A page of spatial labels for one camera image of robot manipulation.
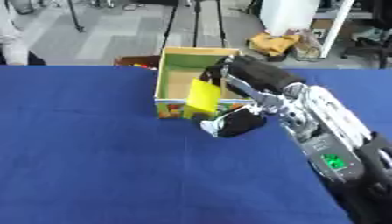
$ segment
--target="gray floor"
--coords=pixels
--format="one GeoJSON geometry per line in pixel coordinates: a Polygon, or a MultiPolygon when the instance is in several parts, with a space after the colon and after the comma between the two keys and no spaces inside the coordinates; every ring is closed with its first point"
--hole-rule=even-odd
{"type": "MultiPolygon", "coordinates": [[[[246,54],[262,57],[245,47],[245,40],[263,31],[260,21],[240,13],[248,0],[224,0],[223,21],[227,44],[246,54]]],[[[115,57],[158,54],[163,33],[172,7],[148,4],[137,10],[96,9],[86,3],[76,4],[79,20],[86,32],[78,33],[72,24],[69,10],[53,6],[27,16],[19,16],[17,25],[24,30],[25,42],[50,65],[112,65],[115,57]]],[[[192,8],[178,9],[168,46],[191,46],[194,14],[192,8]]],[[[202,3],[198,46],[220,46],[216,2],[202,3]]],[[[280,67],[362,68],[375,67],[371,59],[339,58],[340,43],[332,49],[328,59],[320,62],[298,62],[293,58],[276,63],[280,67]]]]}

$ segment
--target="blue tablecloth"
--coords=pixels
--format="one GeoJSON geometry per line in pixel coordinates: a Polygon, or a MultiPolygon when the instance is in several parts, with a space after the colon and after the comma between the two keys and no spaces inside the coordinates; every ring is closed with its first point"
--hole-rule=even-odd
{"type": "MultiPolygon", "coordinates": [[[[392,137],[388,71],[293,70],[392,137]]],[[[275,118],[214,139],[158,120],[156,75],[0,67],[0,223],[347,224],[275,118]]]]}

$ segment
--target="tripod leg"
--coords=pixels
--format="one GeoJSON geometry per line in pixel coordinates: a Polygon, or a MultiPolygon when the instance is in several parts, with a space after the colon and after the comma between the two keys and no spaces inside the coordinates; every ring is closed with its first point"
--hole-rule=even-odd
{"type": "Polygon", "coordinates": [[[196,13],[196,18],[194,22],[193,47],[196,47],[198,45],[199,20],[200,20],[200,13],[201,13],[200,0],[196,0],[196,4],[194,6],[194,12],[196,13]]]}
{"type": "Polygon", "coordinates": [[[170,31],[172,30],[173,21],[174,21],[174,18],[176,17],[176,13],[177,13],[177,8],[178,7],[179,7],[179,5],[177,4],[176,6],[173,7],[173,10],[171,11],[169,24],[167,25],[167,29],[164,32],[164,43],[162,44],[162,47],[161,47],[161,54],[162,54],[162,51],[164,50],[164,48],[166,46],[167,39],[169,38],[169,35],[170,35],[170,31]]]}
{"type": "Polygon", "coordinates": [[[74,3],[72,2],[72,0],[67,0],[67,1],[68,1],[68,5],[69,5],[69,10],[71,11],[71,16],[72,16],[73,23],[75,25],[75,29],[78,32],[84,32],[84,27],[79,24],[79,20],[76,17],[74,3]]]}
{"type": "Polygon", "coordinates": [[[221,0],[216,0],[216,4],[217,4],[217,7],[218,7],[220,40],[222,42],[222,48],[225,48],[226,47],[226,33],[224,31],[224,28],[223,28],[223,16],[222,16],[221,0]]]}

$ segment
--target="yellow cube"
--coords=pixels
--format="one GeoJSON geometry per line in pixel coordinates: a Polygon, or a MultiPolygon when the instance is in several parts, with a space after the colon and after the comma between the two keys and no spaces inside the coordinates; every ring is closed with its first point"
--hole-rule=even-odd
{"type": "Polygon", "coordinates": [[[184,118],[191,119],[194,113],[213,116],[220,98],[220,87],[203,80],[193,79],[184,107],[184,118]]]}

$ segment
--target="open box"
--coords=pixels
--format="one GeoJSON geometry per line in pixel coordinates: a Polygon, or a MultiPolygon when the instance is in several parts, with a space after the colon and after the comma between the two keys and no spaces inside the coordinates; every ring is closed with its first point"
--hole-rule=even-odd
{"type": "MultiPolygon", "coordinates": [[[[228,55],[240,55],[236,49],[166,47],[159,63],[159,77],[155,93],[155,104],[160,118],[183,117],[189,87],[194,78],[199,78],[206,67],[214,65],[228,55]]],[[[222,82],[221,98],[216,116],[223,112],[251,103],[226,89],[222,82]]]]}

